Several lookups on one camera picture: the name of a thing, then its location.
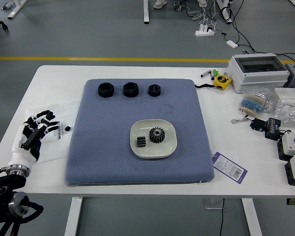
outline purple tag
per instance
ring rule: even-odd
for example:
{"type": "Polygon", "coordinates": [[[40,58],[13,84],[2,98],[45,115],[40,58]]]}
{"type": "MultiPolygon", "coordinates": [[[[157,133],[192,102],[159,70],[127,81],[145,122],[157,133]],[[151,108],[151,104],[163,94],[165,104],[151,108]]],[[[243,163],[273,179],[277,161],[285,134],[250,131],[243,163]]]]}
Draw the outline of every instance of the purple tag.
{"type": "Polygon", "coordinates": [[[242,180],[247,174],[247,170],[223,156],[219,152],[217,152],[212,157],[212,161],[215,169],[217,169],[219,172],[222,172],[239,184],[241,184],[242,180]]]}

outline yellow floor line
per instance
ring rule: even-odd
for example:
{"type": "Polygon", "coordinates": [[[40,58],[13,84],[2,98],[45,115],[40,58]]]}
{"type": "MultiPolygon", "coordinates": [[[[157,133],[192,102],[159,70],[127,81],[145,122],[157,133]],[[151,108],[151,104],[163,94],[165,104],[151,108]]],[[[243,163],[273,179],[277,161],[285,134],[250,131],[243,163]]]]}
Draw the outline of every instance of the yellow floor line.
{"type": "Polygon", "coordinates": [[[189,58],[78,58],[78,57],[0,57],[0,60],[78,60],[78,61],[150,61],[150,62],[223,62],[230,59],[189,59],[189,58]]]}

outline chair leg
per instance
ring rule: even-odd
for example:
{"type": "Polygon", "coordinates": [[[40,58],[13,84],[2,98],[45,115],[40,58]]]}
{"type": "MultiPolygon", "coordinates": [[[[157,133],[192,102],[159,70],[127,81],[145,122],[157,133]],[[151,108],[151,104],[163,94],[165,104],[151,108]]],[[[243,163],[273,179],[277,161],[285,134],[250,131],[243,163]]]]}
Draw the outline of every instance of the chair leg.
{"type": "Polygon", "coordinates": [[[2,28],[3,28],[4,30],[7,30],[7,29],[8,29],[8,26],[6,26],[6,24],[3,23],[3,21],[0,21],[0,25],[2,25],[2,28]]]}

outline shoe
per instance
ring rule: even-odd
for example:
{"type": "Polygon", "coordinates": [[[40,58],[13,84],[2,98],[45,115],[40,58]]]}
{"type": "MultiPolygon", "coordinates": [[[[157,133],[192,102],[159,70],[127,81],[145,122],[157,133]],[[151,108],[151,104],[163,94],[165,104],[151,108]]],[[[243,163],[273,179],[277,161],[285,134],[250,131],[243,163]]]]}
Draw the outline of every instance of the shoe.
{"type": "Polygon", "coordinates": [[[167,2],[165,0],[157,0],[157,2],[154,4],[154,8],[161,9],[166,4],[167,2]]]}

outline white plate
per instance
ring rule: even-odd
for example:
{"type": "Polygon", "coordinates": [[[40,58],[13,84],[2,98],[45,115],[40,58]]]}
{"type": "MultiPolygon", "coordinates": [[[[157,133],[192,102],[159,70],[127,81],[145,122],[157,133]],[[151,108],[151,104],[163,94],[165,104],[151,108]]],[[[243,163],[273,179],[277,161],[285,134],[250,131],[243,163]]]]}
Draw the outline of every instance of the white plate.
{"type": "Polygon", "coordinates": [[[135,123],[130,130],[130,145],[133,152],[141,158],[164,158],[171,155],[177,147],[176,131],[172,124],[163,119],[144,119],[135,123]],[[149,131],[160,127],[165,132],[164,141],[159,144],[149,139],[149,131]],[[144,136],[147,145],[137,146],[137,137],[144,136]]]}

